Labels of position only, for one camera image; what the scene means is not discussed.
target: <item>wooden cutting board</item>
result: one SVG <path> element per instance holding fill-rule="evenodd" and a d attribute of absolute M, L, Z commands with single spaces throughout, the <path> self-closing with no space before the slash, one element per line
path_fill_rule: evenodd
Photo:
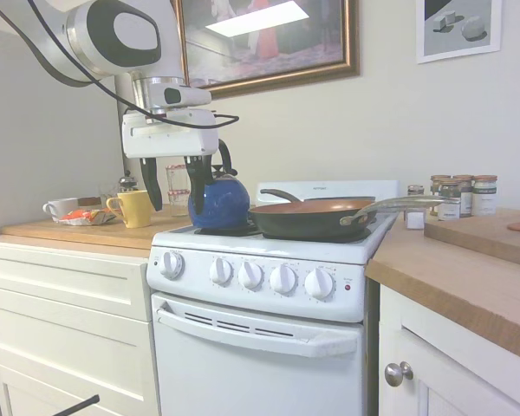
<path fill-rule="evenodd" d="M 153 214 L 152 224 L 146 228 L 129 230 L 120 220 L 91 227 L 74 227 L 56 224 L 52 219 L 36 223 L 8 225 L 2 233 L 18 237 L 46 238 L 48 240 L 69 241 L 150 250 L 153 237 L 162 231 L 175 230 L 191 224 L 188 217 L 172 217 L 169 208 Z"/>
<path fill-rule="evenodd" d="M 520 264 L 520 231 L 507 228 L 519 222 L 520 211 L 501 212 L 493 217 L 431 221 L 426 223 L 424 235 Z"/>

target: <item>frying pan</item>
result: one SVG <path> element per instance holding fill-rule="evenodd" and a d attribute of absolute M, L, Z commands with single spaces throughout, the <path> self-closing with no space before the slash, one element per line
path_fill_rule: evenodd
<path fill-rule="evenodd" d="M 325 239 L 350 237 L 363 232 L 377 211 L 398 212 L 408 208 L 430 208 L 443 202 L 459 204 L 456 199 L 420 196 L 385 199 L 329 198 L 301 201 L 277 189 L 262 189 L 289 200 L 289 203 L 265 205 L 250 210 L 252 220 L 266 236 L 284 239 Z"/>

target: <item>yellow mug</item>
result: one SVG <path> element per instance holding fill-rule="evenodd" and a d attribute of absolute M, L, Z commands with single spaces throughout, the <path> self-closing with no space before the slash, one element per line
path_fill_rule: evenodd
<path fill-rule="evenodd" d="M 120 215 L 116 208 L 112 207 L 113 202 L 117 201 L 120 205 Z M 153 214 L 153 205 L 150 202 L 147 191 L 132 191 L 118 193 L 118 198 L 110 198 L 106 201 L 106 206 L 127 228 L 143 228 L 150 225 L 150 217 Z"/>

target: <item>oven vent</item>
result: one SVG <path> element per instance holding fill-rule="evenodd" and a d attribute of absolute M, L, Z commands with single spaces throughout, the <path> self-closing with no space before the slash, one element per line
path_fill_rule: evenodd
<path fill-rule="evenodd" d="M 256 334 L 263 336 L 273 336 L 276 338 L 294 338 L 295 336 L 290 333 L 274 331 L 272 329 L 265 328 L 253 328 L 246 325 L 243 325 L 244 322 L 236 323 L 236 322 L 228 322 L 228 321 L 219 321 L 212 318 L 208 318 L 206 316 L 189 314 L 185 312 L 185 319 L 188 319 L 193 322 L 202 323 L 204 325 L 209 325 L 213 327 L 218 327 L 222 329 L 228 329 L 230 331 L 236 332 L 244 332 L 248 334 Z"/>
<path fill-rule="evenodd" d="M 276 336 L 279 338 L 293 338 L 293 334 L 286 334 L 284 332 L 270 331 L 268 329 L 256 328 L 255 333 L 257 335 Z"/>
<path fill-rule="evenodd" d="M 230 331 L 250 332 L 250 327 L 239 325 L 237 323 L 218 321 L 216 326 L 218 328 L 229 329 Z"/>
<path fill-rule="evenodd" d="M 190 321 L 195 321 L 195 322 L 198 322 L 198 323 L 203 323 L 205 325 L 212 325 L 212 321 L 210 318 L 206 318 L 205 316 L 200 316 L 200 315 L 194 315 L 194 314 L 189 314 L 187 312 L 185 312 L 185 319 L 188 319 Z"/>

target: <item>cabinet handle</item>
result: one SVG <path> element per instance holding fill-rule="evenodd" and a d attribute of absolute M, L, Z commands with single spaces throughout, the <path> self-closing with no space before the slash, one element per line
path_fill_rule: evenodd
<path fill-rule="evenodd" d="M 412 380 L 414 378 L 413 370 L 407 362 L 402 361 L 400 366 L 392 363 L 385 367 L 385 380 L 389 386 L 400 386 L 403 378 L 406 378 L 407 380 Z"/>

